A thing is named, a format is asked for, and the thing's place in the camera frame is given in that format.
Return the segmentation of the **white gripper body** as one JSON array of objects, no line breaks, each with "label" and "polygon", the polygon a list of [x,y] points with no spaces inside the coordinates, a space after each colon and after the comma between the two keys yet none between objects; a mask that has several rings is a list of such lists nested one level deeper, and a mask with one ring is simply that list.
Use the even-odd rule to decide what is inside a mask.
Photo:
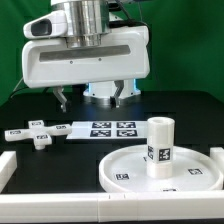
[{"label": "white gripper body", "polygon": [[145,26],[121,27],[97,47],[69,49],[63,38],[34,40],[22,51],[22,71],[30,88],[144,78],[150,66]]}]

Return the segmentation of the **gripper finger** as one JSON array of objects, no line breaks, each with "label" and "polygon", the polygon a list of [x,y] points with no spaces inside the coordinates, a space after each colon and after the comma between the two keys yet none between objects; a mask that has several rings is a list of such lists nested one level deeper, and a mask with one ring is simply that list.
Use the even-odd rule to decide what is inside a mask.
[{"label": "gripper finger", "polygon": [[53,88],[53,94],[57,98],[57,100],[61,104],[61,110],[66,113],[69,111],[70,108],[70,101],[65,97],[64,93],[64,88],[62,86],[57,86]]},{"label": "gripper finger", "polygon": [[113,96],[110,97],[110,104],[112,107],[119,106],[119,97],[124,89],[124,81],[123,80],[116,80],[114,82],[116,86],[116,91]]}]

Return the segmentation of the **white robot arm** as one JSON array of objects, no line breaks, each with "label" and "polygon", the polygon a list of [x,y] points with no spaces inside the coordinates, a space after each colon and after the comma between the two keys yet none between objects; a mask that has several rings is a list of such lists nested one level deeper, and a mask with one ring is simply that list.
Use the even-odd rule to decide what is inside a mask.
[{"label": "white robot arm", "polygon": [[51,0],[51,12],[23,27],[22,74],[30,88],[53,89],[67,108],[63,88],[112,81],[118,104],[126,80],[144,78],[150,65],[150,30],[142,21],[115,19],[122,0]]}]

